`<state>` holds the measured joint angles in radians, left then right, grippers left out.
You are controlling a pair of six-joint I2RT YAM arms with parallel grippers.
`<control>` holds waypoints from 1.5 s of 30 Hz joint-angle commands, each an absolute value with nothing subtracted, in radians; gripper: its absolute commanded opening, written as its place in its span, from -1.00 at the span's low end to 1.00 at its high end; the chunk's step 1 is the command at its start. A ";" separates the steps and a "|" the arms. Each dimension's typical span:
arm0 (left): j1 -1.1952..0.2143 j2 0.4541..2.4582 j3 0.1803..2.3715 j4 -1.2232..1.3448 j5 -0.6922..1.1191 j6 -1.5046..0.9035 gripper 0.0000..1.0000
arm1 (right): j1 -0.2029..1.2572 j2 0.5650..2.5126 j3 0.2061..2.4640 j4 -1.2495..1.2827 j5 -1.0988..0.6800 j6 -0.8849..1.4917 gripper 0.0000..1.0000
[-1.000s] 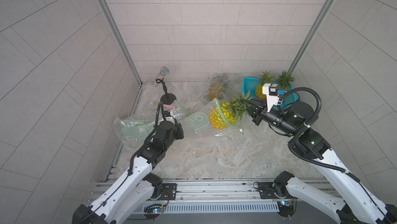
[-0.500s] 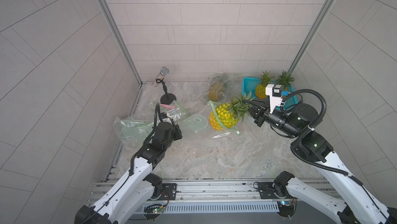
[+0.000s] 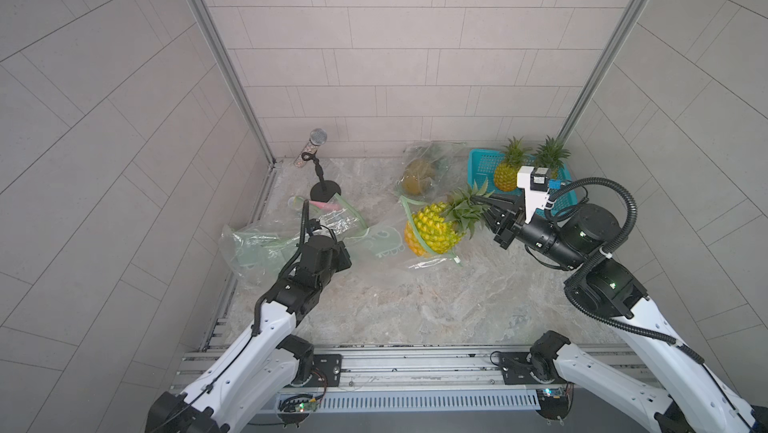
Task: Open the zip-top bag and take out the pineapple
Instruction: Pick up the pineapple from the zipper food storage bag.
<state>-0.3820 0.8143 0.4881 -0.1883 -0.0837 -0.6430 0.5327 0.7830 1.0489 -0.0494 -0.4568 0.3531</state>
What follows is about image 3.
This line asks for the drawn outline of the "orange pineapple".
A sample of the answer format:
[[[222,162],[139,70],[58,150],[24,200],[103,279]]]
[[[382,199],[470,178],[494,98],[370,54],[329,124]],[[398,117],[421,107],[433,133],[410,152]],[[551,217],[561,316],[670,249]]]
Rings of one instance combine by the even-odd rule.
[[[523,145],[522,138],[512,137],[503,152],[503,158],[497,165],[493,181],[501,192],[511,192],[517,188],[517,175],[531,148]]]

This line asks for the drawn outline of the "orange pineapple zip bag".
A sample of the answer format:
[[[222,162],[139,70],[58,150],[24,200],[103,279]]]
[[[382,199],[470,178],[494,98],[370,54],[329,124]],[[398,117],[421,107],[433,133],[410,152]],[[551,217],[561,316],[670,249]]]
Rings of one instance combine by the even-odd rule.
[[[332,230],[336,238],[345,243],[352,256],[374,256],[373,237],[369,235],[369,227],[362,215],[341,195],[335,195],[329,202],[337,202],[342,209],[339,211],[326,211],[322,214],[311,214],[309,218],[319,222],[319,226],[313,228],[313,234],[329,236]]]

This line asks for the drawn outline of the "yellow pineapple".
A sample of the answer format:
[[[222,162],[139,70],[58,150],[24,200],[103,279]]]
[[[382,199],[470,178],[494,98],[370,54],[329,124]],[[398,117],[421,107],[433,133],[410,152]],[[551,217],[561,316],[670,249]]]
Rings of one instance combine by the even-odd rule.
[[[435,201],[410,215],[405,227],[405,242],[420,257],[442,255],[452,251],[465,237],[472,238],[478,226],[485,225],[484,215],[490,206],[488,181],[478,186],[457,188],[444,201]]]

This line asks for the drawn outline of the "yellow pineapple zip bag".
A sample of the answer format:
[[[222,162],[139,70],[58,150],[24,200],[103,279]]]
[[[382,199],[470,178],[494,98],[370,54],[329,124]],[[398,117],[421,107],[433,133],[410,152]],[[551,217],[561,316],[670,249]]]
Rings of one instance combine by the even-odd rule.
[[[432,267],[459,265],[460,258],[455,248],[442,255],[420,257],[414,254],[405,242],[404,230],[410,220],[410,215],[416,213],[426,202],[416,201],[405,196],[399,198],[398,204],[379,223],[369,228],[373,237],[374,256],[352,256],[352,264],[357,268],[366,268],[383,273],[397,270],[415,272]]]

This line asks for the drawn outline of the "bagged pineapple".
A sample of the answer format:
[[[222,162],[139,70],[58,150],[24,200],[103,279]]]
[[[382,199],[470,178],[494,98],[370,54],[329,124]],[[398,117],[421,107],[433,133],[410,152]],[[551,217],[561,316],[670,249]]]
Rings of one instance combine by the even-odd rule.
[[[400,186],[407,195],[424,196],[431,191],[435,177],[436,169],[432,162],[415,159],[406,166]]]

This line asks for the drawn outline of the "zip-top bag green pineapple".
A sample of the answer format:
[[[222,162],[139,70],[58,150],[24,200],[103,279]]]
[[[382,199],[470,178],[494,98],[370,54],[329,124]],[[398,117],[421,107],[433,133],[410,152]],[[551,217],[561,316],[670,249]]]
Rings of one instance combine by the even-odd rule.
[[[297,251],[298,234],[278,224],[252,224],[239,231],[224,226],[219,250],[240,280],[251,286],[274,283],[286,262]]]

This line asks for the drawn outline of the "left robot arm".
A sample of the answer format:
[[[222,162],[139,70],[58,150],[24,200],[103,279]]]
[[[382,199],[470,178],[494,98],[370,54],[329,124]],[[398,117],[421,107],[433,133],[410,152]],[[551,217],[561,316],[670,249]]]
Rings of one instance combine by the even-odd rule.
[[[240,432],[280,390],[313,377],[314,346],[295,329],[319,303],[333,275],[351,267],[343,242],[314,235],[300,242],[277,281],[257,301],[253,322],[179,394],[150,407],[147,432]]]

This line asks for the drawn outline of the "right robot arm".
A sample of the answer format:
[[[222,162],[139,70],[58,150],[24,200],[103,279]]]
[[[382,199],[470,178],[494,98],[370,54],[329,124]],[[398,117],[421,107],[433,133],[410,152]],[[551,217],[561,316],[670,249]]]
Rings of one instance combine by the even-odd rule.
[[[494,352],[494,364],[541,384],[568,383],[587,389],[649,432],[764,432],[767,410],[731,390],[671,327],[647,289],[613,254],[634,229],[638,211],[632,195],[601,178],[575,187],[604,186],[624,201],[618,221],[603,207],[581,204],[561,223],[549,210],[564,195],[525,191],[522,195],[475,195],[502,248],[515,240],[568,272],[564,295],[580,313],[616,331],[658,381],[652,387],[594,358],[566,336],[548,331],[525,359]],[[538,211],[546,214],[539,216]]]

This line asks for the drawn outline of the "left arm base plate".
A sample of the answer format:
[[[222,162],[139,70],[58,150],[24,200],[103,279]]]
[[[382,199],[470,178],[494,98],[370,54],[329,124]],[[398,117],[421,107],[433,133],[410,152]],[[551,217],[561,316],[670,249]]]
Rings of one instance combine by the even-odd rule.
[[[342,362],[340,354],[319,354],[311,360],[301,359],[297,374],[289,385],[293,388],[338,387]]]

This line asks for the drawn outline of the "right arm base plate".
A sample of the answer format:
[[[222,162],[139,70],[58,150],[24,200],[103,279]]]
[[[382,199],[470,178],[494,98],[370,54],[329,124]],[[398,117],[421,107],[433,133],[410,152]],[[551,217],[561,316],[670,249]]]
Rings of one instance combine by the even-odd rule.
[[[568,384],[557,373],[554,361],[540,354],[495,351],[490,355],[490,361],[500,370],[506,385],[543,385],[548,388]]]

